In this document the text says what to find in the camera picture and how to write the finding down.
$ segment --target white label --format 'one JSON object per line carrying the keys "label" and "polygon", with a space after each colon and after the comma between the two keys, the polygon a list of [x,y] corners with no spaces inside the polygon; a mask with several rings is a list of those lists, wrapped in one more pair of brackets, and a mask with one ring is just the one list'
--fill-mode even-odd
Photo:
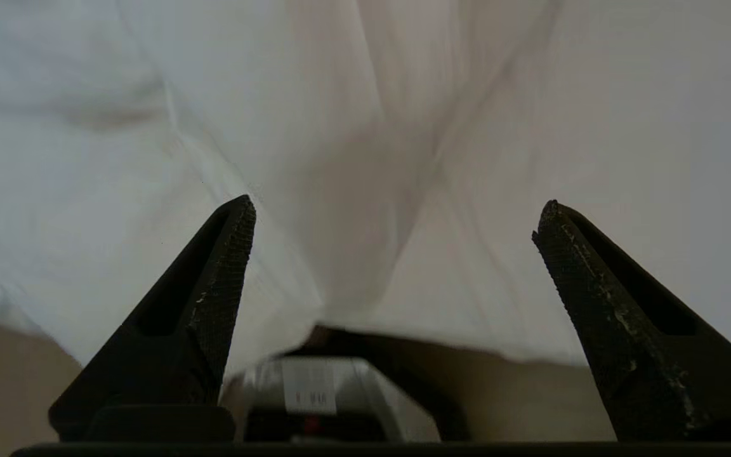
{"label": "white label", "polygon": [[284,359],[281,371],[288,413],[337,413],[334,373],[326,362],[311,358]]}

